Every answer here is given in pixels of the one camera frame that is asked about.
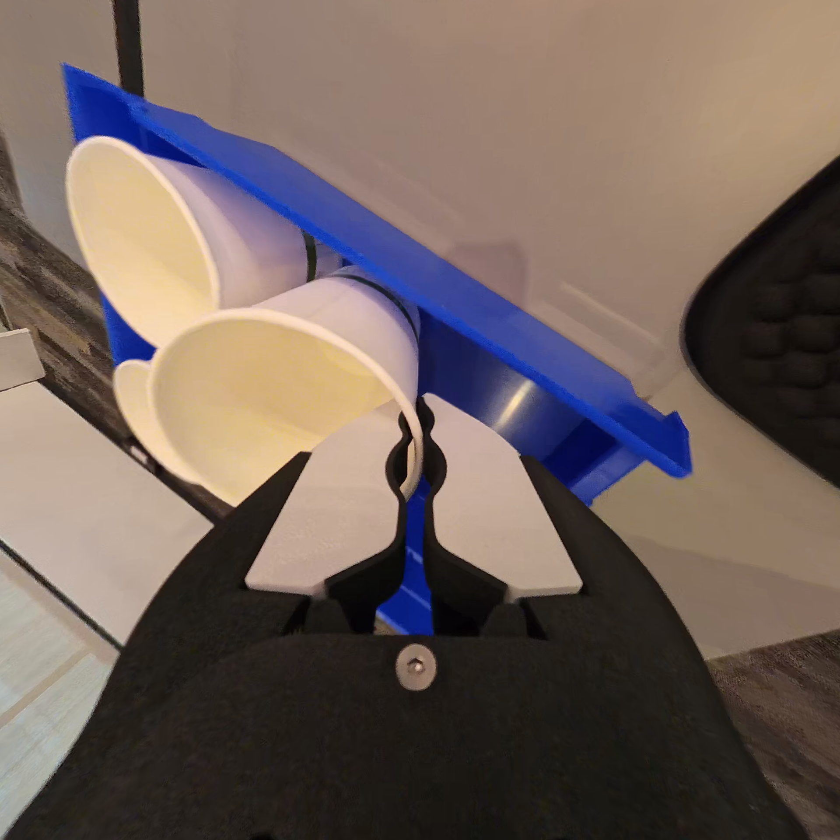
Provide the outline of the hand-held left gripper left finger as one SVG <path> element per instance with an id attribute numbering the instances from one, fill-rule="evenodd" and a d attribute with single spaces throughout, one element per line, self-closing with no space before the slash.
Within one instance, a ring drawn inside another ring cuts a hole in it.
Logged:
<path id="1" fill-rule="evenodd" d="M 249 568 L 252 591 L 338 603 L 358 634 L 406 565 L 405 425 L 348 425 L 310 453 Z"/>

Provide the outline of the narrow blue plastic bin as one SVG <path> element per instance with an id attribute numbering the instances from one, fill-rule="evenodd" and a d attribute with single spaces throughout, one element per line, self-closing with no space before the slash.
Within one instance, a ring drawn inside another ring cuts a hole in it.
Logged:
<path id="1" fill-rule="evenodd" d="M 590 505 L 646 461 L 673 477 L 689 474 L 688 433 L 678 414 L 665 416 L 649 407 L 625 377 L 299 163 L 268 145 L 150 104 L 73 66 L 64 66 L 64 78 L 76 146 L 107 136 L 221 175 L 338 253 L 343 263 L 331 275 L 357 266 L 416 305 L 421 319 L 416 412 L 423 395 L 436 394 L 514 447 L 572 561 L 572 533 L 562 534 L 559 515 L 550 513 L 550 494 L 560 485 Z M 156 349 L 105 297 L 104 304 L 116 366 L 128 360 L 152 363 L 167 343 Z M 348 425 L 405 425 L 407 468 L 413 437 L 394 402 Z M 300 452 L 280 468 L 291 488 L 274 492 L 277 507 L 287 500 L 310 453 Z M 398 631 L 411 635 L 432 632 L 422 557 L 427 490 L 423 451 L 418 484 L 404 496 L 403 582 L 379 607 Z"/>

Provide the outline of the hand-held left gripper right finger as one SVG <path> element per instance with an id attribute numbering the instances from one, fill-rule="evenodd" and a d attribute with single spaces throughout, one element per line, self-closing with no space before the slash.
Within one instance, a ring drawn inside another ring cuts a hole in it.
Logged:
<path id="1" fill-rule="evenodd" d="M 423 426 L 423 572 L 436 635 L 477 635 L 499 606 L 578 595 L 583 580 L 518 451 L 436 394 Z"/>

